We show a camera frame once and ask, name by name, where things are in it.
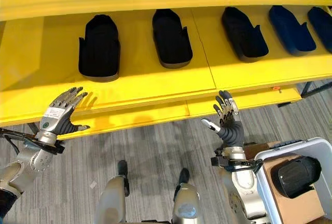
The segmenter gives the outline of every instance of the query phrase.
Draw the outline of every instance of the shoe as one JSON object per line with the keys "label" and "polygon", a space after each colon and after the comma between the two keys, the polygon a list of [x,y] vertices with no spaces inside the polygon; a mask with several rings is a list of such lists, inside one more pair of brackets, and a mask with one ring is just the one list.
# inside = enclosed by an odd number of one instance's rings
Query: shoe
{"label": "shoe", "polygon": [[159,9],[153,16],[152,26],[161,65],[180,68],[189,64],[192,49],[187,27],[182,28],[180,17],[170,9]]}
{"label": "shoe", "polygon": [[281,5],[274,5],[269,10],[269,17],[290,54],[299,56],[316,49],[316,43],[310,35],[307,23],[301,25],[289,10]]}
{"label": "shoe", "polygon": [[119,78],[120,42],[118,30],[107,15],[96,15],[85,28],[85,39],[79,38],[78,70],[96,82]]}
{"label": "shoe", "polygon": [[180,176],[178,178],[178,184],[187,184],[190,179],[190,173],[187,168],[183,168],[180,172]]}
{"label": "shoe", "polygon": [[130,194],[130,186],[129,186],[129,180],[127,178],[128,175],[128,164],[126,160],[121,160],[118,162],[118,175],[124,176],[124,195],[126,197]]}
{"label": "shoe", "polygon": [[256,62],[269,53],[259,25],[253,27],[246,14],[240,10],[226,7],[222,23],[241,61]]}
{"label": "shoe", "polygon": [[319,7],[312,7],[308,17],[323,45],[332,53],[332,16]]}
{"label": "shoe", "polygon": [[179,192],[181,188],[181,184],[187,184],[190,179],[190,173],[187,168],[183,168],[180,172],[180,176],[178,178],[178,184],[176,186],[175,192],[174,192],[174,197],[173,197],[173,202],[175,202],[177,193]]}

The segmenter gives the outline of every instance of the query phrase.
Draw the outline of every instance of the metal frame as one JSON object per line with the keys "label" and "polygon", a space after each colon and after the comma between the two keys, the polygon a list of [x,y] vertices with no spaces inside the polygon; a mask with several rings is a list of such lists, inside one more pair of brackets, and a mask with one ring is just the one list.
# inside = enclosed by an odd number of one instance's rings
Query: metal frame
{"label": "metal frame", "polygon": [[[312,84],[312,81],[308,81],[306,83],[305,88],[302,90],[302,93],[301,93],[302,99],[305,99],[305,98],[307,98],[309,96],[312,96],[314,94],[320,93],[320,92],[322,92],[322,91],[324,91],[326,89],[332,88],[332,82],[329,82],[327,84],[324,84],[324,85],[322,85],[322,86],[320,86],[318,88],[315,88],[315,89],[311,90],[310,92],[308,92],[309,87],[311,86],[311,84]],[[281,104],[278,104],[278,107],[287,106],[289,104],[291,104],[291,102],[281,103]]]}

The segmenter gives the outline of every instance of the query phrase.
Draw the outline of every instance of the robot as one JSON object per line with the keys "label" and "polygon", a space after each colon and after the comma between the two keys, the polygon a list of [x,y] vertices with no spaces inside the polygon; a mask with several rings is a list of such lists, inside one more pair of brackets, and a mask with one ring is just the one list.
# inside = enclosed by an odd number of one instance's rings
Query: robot
{"label": "robot", "polygon": [[[36,135],[0,129],[0,137],[24,141],[25,148],[16,152],[16,160],[0,170],[0,224],[15,201],[33,184],[33,181],[50,164],[54,155],[61,154],[64,147],[57,140],[58,135],[84,131],[87,125],[73,125],[70,121],[75,107],[87,95],[82,87],[71,88],[59,95],[47,108]],[[211,158],[212,166],[221,168],[224,190],[237,223],[270,223],[264,203],[257,191],[255,173],[262,161],[246,160],[243,150],[244,132],[239,110],[227,91],[220,91],[216,97],[220,107],[214,109],[219,116],[219,125],[209,119],[202,123],[215,132],[224,142]],[[201,224],[202,210],[200,196],[195,186],[189,184],[189,171],[183,168],[174,194],[172,224]],[[95,224],[126,222],[125,197],[130,194],[128,165],[118,163],[118,175],[113,177],[101,194],[96,209]],[[169,221],[147,220],[145,223],[169,223]]]}

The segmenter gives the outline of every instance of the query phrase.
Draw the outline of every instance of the black foot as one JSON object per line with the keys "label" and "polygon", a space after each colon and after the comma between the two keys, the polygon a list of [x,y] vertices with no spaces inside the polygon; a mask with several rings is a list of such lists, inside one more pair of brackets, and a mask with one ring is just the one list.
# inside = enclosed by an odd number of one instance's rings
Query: black foot
{"label": "black foot", "polygon": [[118,175],[127,177],[128,165],[127,165],[126,160],[121,160],[118,162]]}
{"label": "black foot", "polygon": [[187,168],[183,168],[180,172],[180,176],[178,178],[178,184],[187,184],[189,182],[190,173]]}
{"label": "black foot", "polygon": [[126,160],[121,160],[118,162],[118,175],[119,176],[124,176],[124,195],[126,197],[129,196],[130,194],[130,187],[129,187],[129,181],[127,178],[128,175],[128,164],[126,162]]}
{"label": "black foot", "polygon": [[174,192],[174,198],[173,202],[175,202],[175,198],[177,196],[178,191],[181,188],[181,184],[187,184],[189,182],[190,173],[187,168],[183,168],[180,172],[180,176],[178,178],[178,185],[176,186],[175,192]]}

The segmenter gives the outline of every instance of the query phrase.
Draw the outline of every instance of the black object in bin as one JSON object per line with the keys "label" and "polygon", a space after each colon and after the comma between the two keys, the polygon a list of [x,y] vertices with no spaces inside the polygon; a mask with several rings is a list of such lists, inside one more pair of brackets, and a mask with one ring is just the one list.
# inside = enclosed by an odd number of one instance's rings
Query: black object in bin
{"label": "black object in bin", "polygon": [[314,189],[310,185],[319,179],[321,171],[317,159],[299,157],[274,166],[271,178],[280,194],[295,198]]}
{"label": "black object in bin", "polygon": [[281,5],[274,5],[269,11],[269,17],[279,39],[290,54],[304,55],[316,49],[307,23],[300,24],[289,10]]}
{"label": "black object in bin", "polygon": [[152,25],[161,65],[166,68],[187,65],[192,58],[192,49],[187,27],[182,28],[180,17],[170,9],[158,9]]}
{"label": "black object in bin", "polygon": [[115,23],[107,15],[96,15],[79,38],[78,70],[92,81],[107,82],[119,77],[120,42]]}
{"label": "black object in bin", "polygon": [[312,7],[308,17],[323,45],[332,53],[332,16],[319,7]]}
{"label": "black object in bin", "polygon": [[247,15],[237,8],[226,7],[222,23],[241,61],[256,62],[269,53],[260,26],[253,27]]}

